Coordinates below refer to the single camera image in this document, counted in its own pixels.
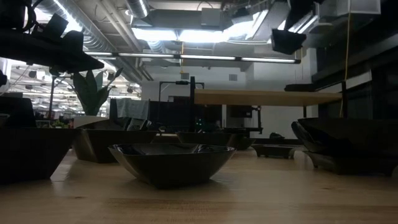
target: speaker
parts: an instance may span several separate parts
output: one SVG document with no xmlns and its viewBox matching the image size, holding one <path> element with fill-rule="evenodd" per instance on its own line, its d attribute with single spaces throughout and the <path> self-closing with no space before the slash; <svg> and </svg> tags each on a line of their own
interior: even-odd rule
<svg viewBox="0 0 398 224">
<path fill-rule="evenodd" d="M 307 38 L 305 34 L 296 34 L 287 30 L 272 30 L 272 49 L 276 52 L 291 55 L 296 50 L 302 48 L 304 40 Z"/>
</svg>

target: cable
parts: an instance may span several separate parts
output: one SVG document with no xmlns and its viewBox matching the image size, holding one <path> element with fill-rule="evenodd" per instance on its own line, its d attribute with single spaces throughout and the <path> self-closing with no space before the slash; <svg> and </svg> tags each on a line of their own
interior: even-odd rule
<svg viewBox="0 0 398 224">
<path fill-rule="evenodd" d="M 348 11 L 348 25 L 347 25 L 347 48 L 346 48 L 346 70 L 344 82 L 347 82 L 348 77 L 348 56 L 349 56 L 349 30 L 351 28 L 351 1 L 349 2 L 349 11 Z M 343 100 L 340 105 L 340 118 L 343 116 Z"/>
<path fill-rule="evenodd" d="M 22 72 L 22 74 L 17 78 L 17 80 L 16 80 L 13 84 L 10 84 L 10 86 L 7 88 L 7 90 L 4 90 L 4 92 L 2 92 L 2 93 L 0 94 L 0 96 L 3 96 L 3 94 L 5 94 L 9 89 L 11 89 L 12 87 L 16 86 L 16 85 L 18 84 L 19 80 L 21 80 L 21 78 L 25 75 L 26 71 L 28 71 L 29 67 L 30 67 L 30 66 L 28 66 L 28 67 L 25 69 L 25 71 Z"/>
<path fill-rule="evenodd" d="M 208 2 L 208 1 L 201 1 L 200 3 L 199 3 L 199 5 L 198 5 L 198 7 L 197 7 L 197 11 L 199 10 L 199 7 L 200 7 L 200 5 L 202 4 L 202 3 L 207 3 L 212 9 L 214 9 L 214 7 Z"/>
</svg>

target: yellow cable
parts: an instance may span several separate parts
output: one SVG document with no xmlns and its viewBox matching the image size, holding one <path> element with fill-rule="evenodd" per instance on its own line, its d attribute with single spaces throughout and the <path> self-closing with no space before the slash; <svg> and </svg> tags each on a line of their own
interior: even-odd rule
<svg viewBox="0 0 398 224">
<path fill-rule="evenodd" d="M 181 44 L 181 54 L 184 54 L 184 42 Z M 184 73 L 182 67 L 183 67 L 184 59 L 181 59 L 181 71 L 180 74 Z"/>
<path fill-rule="evenodd" d="M 349 30 L 351 28 L 351 1 L 349 2 L 349 11 L 348 11 L 348 25 L 347 25 L 347 48 L 346 48 L 346 70 L 344 81 L 347 81 L 348 76 L 348 55 L 349 55 Z M 340 118 L 343 117 L 343 100 L 340 104 Z"/>
</svg>

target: wooden table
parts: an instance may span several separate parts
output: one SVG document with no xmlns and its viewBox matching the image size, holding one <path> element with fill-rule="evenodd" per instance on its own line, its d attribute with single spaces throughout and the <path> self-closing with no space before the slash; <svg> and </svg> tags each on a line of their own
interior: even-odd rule
<svg viewBox="0 0 398 224">
<path fill-rule="evenodd" d="M 195 90 L 195 104 L 246 106 L 312 106 L 341 100 L 341 93 Z"/>
<path fill-rule="evenodd" d="M 303 152 L 294 161 L 237 152 L 208 184 L 175 190 L 68 155 L 52 180 L 0 187 L 2 224 L 397 222 L 398 179 L 313 170 Z"/>
</svg>

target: wooden shelf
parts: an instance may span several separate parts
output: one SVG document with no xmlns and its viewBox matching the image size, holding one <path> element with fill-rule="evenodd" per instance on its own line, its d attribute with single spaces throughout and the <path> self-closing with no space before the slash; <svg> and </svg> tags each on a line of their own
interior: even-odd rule
<svg viewBox="0 0 398 224">
<path fill-rule="evenodd" d="M 341 100 L 341 93 L 195 90 L 195 104 L 246 106 L 311 106 Z"/>
</svg>

